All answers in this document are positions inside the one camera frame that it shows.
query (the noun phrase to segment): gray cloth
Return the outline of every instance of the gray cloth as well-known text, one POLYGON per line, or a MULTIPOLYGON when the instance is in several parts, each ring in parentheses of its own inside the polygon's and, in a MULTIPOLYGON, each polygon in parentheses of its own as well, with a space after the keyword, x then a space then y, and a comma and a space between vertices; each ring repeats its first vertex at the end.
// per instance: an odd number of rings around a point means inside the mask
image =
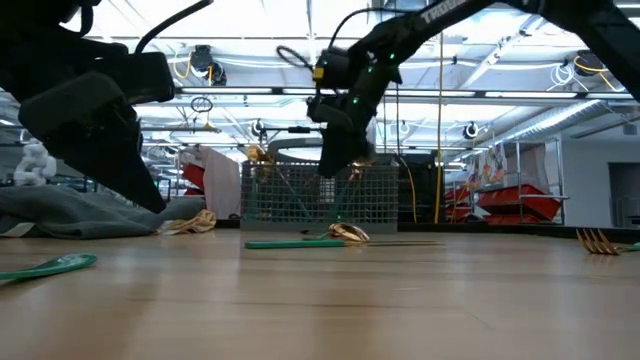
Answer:
POLYGON ((149 235, 167 220, 189 220, 204 208, 197 198, 178 198, 160 214, 129 206, 108 193, 80 193, 61 186, 0 188, 0 233, 35 223, 26 236, 100 239, 149 235))

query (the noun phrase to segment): white wall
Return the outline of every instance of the white wall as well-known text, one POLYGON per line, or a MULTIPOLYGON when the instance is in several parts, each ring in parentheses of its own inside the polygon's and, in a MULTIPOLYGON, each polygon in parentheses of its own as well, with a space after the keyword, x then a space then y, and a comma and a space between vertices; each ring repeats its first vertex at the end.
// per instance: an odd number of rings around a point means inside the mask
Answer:
POLYGON ((563 140, 568 226, 612 227, 609 163, 640 163, 639 142, 563 140))

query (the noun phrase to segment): wooden surface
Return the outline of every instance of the wooden surface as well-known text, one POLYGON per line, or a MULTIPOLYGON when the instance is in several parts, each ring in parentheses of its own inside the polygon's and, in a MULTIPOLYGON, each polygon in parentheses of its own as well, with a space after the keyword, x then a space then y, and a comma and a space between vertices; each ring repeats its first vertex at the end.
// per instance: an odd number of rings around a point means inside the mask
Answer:
MULTIPOLYGON (((95 267, 0 282, 0 359, 638 359, 640 254, 513 235, 446 247, 244 250, 291 239, 0 240, 0 266, 95 267)), ((391 240, 383 237, 380 240, 391 240)))

